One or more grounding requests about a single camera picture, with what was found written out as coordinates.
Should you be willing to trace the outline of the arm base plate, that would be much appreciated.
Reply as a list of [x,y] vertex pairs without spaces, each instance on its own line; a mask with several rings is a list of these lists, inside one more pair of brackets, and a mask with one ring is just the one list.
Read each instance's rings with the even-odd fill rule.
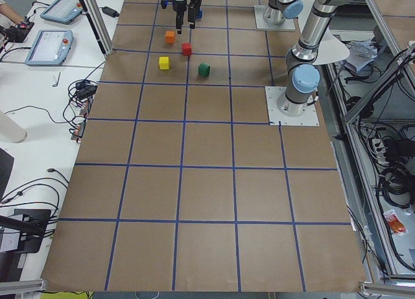
[[285,86],[266,86],[268,122],[272,126],[319,126],[313,98],[294,104],[286,98]]
[[278,32],[294,32],[296,30],[293,19],[284,18],[279,10],[268,5],[255,5],[254,14],[257,30]]

